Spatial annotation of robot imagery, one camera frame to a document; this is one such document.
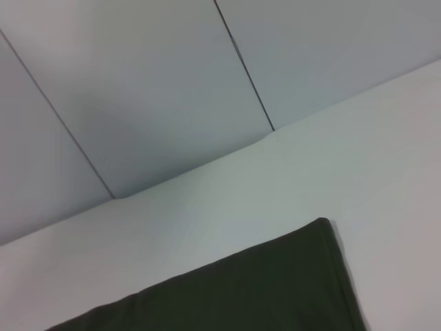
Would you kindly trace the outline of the dark green shirt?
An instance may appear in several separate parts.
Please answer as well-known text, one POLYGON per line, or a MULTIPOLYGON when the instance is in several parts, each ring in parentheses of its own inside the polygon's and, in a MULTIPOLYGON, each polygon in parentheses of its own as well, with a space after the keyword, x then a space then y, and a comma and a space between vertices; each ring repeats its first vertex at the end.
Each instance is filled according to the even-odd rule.
POLYGON ((367 331, 330 220, 94 308, 48 331, 367 331))

